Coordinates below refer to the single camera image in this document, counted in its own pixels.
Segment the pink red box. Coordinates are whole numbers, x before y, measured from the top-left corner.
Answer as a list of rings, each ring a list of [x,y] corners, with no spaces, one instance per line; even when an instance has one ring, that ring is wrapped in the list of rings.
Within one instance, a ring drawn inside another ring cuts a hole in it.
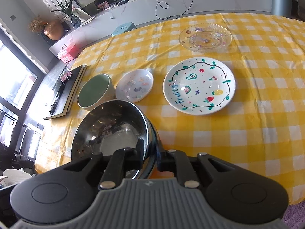
[[[57,57],[63,62],[68,63],[71,60],[77,58],[80,50],[78,46],[74,43],[64,45],[62,49],[58,52]]]

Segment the yellow checkered tablecloth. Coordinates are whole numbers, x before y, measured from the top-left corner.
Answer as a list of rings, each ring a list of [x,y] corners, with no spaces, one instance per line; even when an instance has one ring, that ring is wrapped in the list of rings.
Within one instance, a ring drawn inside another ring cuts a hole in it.
[[[228,28],[226,51],[208,53],[233,72],[237,89],[228,106],[207,116],[172,108],[162,91],[166,73],[197,53],[179,43],[191,25]],[[206,152],[270,177],[304,200],[304,22],[276,15],[211,14],[162,21],[87,47],[73,63],[87,65],[83,82],[106,73],[114,83],[136,69],[153,72],[151,92],[137,106],[166,149]]]

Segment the white fruity painted plate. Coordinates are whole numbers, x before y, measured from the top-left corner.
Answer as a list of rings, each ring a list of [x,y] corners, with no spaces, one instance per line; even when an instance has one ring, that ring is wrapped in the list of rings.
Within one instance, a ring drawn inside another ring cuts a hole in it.
[[[163,94],[176,110],[189,115],[220,111],[234,97],[236,81],[225,63],[193,57],[173,66],[163,81]]]

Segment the small white sticker plate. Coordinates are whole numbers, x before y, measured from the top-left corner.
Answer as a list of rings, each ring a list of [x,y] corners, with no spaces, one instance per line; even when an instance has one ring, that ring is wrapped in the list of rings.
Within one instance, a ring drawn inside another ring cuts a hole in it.
[[[115,88],[115,96],[119,100],[132,103],[144,99],[152,90],[153,74],[145,69],[130,71],[125,74]]]

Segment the blue steel-lined bowl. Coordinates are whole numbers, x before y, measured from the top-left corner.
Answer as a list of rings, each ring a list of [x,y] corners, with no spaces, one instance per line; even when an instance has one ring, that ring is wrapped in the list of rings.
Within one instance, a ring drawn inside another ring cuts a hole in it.
[[[156,127],[151,123],[150,127],[152,129],[152,142],[149,146],[149,154],[147,155],[146,160],[144,161],[143,167],[141,171],[139,172],[139,179],[147,179],[150,177],[150,175],[153,172],[153,169],[157,162],[157,148],[159,147],[159,144],[161,143],[159,134],[157,132]]]

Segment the clear glass sticker plate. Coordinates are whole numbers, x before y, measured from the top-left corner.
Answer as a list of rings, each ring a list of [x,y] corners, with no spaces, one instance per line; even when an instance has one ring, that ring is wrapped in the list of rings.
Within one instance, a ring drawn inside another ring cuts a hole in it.
[[[190,26],[179,35],[179,43],[193,52],[221,52],[232,42],[231,32],[219,24],[202,23]]]

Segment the light blue plastic stool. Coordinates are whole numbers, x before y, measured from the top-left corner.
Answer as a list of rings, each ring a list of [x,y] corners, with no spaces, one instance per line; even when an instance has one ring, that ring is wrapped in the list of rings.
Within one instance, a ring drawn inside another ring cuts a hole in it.
[[[112,37],[126,33],[128,31],[135,30],[135,29],[136,29],[136,26],[132,22],[121,24],[114,30],[114,32],[112,32]]]

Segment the grey cylindrical trash bin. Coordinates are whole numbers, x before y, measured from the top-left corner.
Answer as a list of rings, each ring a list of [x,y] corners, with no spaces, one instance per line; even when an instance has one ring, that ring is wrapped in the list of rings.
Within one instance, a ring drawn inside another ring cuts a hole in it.
[[[272,0],[271,14],[289,18],[292,13],[292,0]]]

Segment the copper round vase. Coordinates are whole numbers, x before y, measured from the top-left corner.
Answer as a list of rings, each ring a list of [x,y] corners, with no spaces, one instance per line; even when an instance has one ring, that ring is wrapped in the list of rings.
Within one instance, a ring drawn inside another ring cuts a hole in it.
[[[64,35],[64,28],[59,20],[53,20],[45,25],[44,34],[51,40],[57,41]]]

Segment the orange steel-lined bowl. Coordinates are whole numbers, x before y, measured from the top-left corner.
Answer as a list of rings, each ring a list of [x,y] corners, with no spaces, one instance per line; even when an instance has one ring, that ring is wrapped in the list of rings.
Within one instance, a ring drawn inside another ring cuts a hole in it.
[[[111,156],[121,148],[135,148],[142,139],[143,167],[126,173],[127,178],[147,178],[153,170],[156,137],[145,114],[135,104],[125,100],[111,100],[89,112],[73,137],[71,160],[96,153]]]

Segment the green potted plant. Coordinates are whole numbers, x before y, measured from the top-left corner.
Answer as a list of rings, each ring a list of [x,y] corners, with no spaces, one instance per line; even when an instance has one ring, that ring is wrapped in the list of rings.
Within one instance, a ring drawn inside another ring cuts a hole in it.
[[[81,25],[79,17],[73,14],[72,0],[56,0],[59,9],[52,10],[52,12],[62,12],[70,18],[73,27],[78,28]]]

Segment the black tray board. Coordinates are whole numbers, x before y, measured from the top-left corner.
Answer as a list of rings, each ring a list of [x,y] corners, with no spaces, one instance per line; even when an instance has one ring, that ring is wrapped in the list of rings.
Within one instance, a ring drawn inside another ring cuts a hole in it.
[[[80,65],[73,70],[70,70],[69,67],[65,67],[52,88],[53,98],[49,105],[49,111],[46,117],[43,118],[44,120],[66,116],[71,109],[76,91],[78,90],[86,69],[86,64]]]

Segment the green yellow ceramic bowl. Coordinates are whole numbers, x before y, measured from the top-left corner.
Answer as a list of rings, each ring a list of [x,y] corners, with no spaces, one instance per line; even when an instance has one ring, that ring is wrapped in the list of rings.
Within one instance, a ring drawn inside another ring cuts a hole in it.
[[[98,74],[88,80],[78,94],[78,105],[91,111],[103,102],[115,99],[115,87],[108,74]]]

